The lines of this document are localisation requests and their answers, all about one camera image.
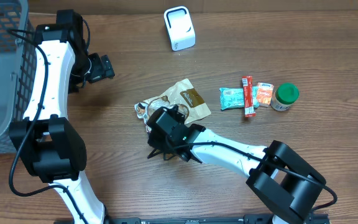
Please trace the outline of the dried food snack bag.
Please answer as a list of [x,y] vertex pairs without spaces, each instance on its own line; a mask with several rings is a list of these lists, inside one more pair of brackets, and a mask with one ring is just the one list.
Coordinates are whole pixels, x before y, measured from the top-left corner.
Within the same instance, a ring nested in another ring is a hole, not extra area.
[[134,105],[139,119],[144,123],[161,106],[173,108],[185,115],[185,124],[203,119],[211,114],[210,109],[201,95],[195,90],[189,79],[176,82],[161,95],[149,98]]

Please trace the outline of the teal wet wipes pack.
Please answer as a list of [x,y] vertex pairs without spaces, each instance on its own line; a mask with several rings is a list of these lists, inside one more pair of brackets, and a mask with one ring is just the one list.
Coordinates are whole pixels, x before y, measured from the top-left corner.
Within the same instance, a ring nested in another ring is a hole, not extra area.
[[220,88],[221,110],[243,108],[244,90],[242,88]]

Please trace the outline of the red snack stick packet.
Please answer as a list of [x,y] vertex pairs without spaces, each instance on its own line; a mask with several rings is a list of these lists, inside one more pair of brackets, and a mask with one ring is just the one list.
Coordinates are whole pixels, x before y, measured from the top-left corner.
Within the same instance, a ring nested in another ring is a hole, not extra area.
[[244,115],[246,118],[254,117],[256,113],[253,104],[252,76],[243,76],[242,86],[244,92]]

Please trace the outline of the orange tissue packet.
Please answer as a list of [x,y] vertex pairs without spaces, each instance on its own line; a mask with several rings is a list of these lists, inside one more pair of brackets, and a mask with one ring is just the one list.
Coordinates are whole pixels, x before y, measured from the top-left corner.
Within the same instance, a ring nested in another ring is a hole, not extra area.
[[269,107],[270,102],[273,95],[273,88],[274,86],[269,83],[261,83],[259,82],[257,84],[258,90],[257,90],[257,102],[260,106]]

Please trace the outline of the green lid glass jar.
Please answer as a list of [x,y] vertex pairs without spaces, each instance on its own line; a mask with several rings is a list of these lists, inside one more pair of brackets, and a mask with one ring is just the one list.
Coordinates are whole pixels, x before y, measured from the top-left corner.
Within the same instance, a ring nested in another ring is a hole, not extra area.
[[300,95],[299,89],[292,83],[280,85],[272,95],[271,107],[276,111],[289,110]]

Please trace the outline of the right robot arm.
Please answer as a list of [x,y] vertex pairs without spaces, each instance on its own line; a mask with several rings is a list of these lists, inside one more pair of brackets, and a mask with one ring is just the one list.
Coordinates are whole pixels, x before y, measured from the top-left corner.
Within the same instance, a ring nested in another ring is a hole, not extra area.
[[280,141],[252,146],[224,138],[198,124],[185,125],[178,108],[160,107],[147,121],[149,157],[179,157],[213,164],[246,178],[246,184],[273,213],[273,223],[312,223],[325,178]]

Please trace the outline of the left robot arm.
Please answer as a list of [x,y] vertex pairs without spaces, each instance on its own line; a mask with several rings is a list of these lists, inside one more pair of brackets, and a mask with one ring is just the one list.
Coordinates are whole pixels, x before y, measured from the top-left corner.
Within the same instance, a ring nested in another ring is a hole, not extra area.
[[55,23],[38,25],[32,40],[25,37],[25,30],[8,30],[33,45],[37,59],[29,105],[22,120],[9,126],[17,153],[8,183],[14,194],[25,195],[14,186],[16,165],[22,161],[31,176],[46,184],[28,192],[28,197],[54,189],[72,214],[72,223],[112,223],[85,174],[85,142],[67,113],[70,93],[77,93],[86,83],[114,77],[107,55],[89,54],[91,37],[83,35],[88,29],[79,13],[66,9],[57,11]]

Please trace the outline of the white barcode scanner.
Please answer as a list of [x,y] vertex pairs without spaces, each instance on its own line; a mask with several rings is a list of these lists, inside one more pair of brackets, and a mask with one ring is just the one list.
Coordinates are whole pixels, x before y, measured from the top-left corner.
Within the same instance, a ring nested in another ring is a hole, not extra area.
[[195,45],[195,30],[187,7],[177,6],[167,9],[163,18],[173,51],[176,52]]

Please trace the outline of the grey plastic mesh basket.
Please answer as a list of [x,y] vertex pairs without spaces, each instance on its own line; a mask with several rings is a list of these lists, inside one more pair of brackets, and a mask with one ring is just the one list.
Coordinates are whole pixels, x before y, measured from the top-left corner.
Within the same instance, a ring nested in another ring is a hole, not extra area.
[[31,39],[34,28],[28,15],[26,0],[0,0],[0,154],[15,152],[8,128],[22,119],[34,85],[35,47],[7,33],[26,30],[25,37]]

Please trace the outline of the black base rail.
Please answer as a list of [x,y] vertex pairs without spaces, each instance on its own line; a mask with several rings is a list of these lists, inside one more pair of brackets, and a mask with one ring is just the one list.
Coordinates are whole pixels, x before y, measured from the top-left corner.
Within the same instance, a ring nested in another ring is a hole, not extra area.
[[115,224],[272,224],[285,223],[271,214],[251,214],[243,217],[209,217],[209,218],[112,218],[111,223]]

